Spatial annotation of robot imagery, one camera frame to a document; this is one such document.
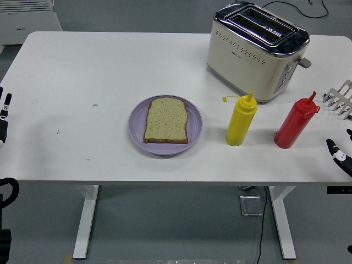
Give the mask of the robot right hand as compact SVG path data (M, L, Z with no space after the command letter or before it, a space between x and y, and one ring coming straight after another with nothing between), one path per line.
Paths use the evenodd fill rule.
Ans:
M351 177L351 157L344 153L332 139L327 139L326 144L334 162Z

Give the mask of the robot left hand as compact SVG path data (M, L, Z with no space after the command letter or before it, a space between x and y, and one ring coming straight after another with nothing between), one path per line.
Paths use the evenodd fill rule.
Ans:
M7 117L9 114L9 106L10 106L11 100L12 100L12 94L7 93L4 100L4 105L1 108L1 148L3 147L7 139L7 134L8 134Z

